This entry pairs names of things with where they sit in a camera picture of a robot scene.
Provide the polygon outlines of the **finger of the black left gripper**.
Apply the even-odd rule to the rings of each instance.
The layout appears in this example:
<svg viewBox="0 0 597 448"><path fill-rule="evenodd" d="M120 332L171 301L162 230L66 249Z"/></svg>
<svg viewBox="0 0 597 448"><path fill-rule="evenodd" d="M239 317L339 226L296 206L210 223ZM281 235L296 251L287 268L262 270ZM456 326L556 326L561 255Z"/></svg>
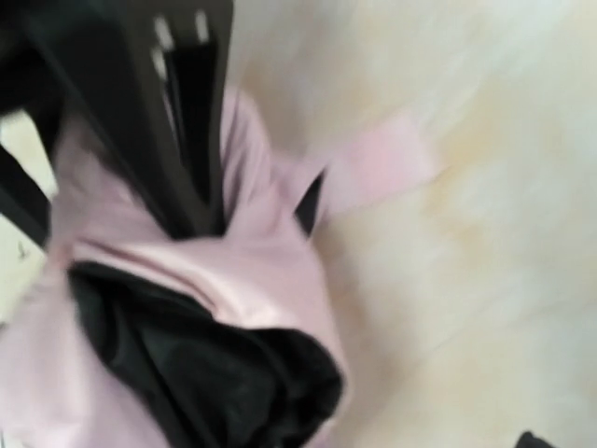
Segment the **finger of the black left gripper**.
<svg viewBox="0 0 597 448"><path fill-rule="evenodd" d="M49 237L49 199L4 147L0 153L1 214L44 249Z"/></svg>
<svg viewBox="0 0 597 448"><path fill-rule="evenodd" d="M219 235L230 1L40 1L27 35L153 217Z"/></svg>

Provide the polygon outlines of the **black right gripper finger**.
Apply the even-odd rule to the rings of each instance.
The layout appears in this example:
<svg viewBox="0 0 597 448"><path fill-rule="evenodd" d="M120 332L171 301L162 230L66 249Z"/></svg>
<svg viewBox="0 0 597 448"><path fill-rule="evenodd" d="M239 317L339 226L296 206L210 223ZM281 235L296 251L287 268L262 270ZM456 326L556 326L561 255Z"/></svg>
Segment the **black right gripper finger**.
<svg viewBox="0 0 597 448"><path fill-rule="evenodd" d="M555 448L544 439L533 433L523 433L516 442L516 448Z"/></svg>

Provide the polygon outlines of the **pink folding umbrella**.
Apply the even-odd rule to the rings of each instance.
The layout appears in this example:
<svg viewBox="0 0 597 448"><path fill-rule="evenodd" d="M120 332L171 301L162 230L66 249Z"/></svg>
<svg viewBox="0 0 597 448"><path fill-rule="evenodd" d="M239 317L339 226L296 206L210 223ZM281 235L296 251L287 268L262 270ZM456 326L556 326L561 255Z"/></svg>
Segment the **pink folding umbrella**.
<svg viewBox="0 0 597 448"><path fill-rule="evenodd" d="M228 90L227 227L171 239L78 117L46 264L1 333L1 428L28 447L324 447L346 362L312 246L325 219L433 179L405 115L322 155L271 147Z"/></svg>

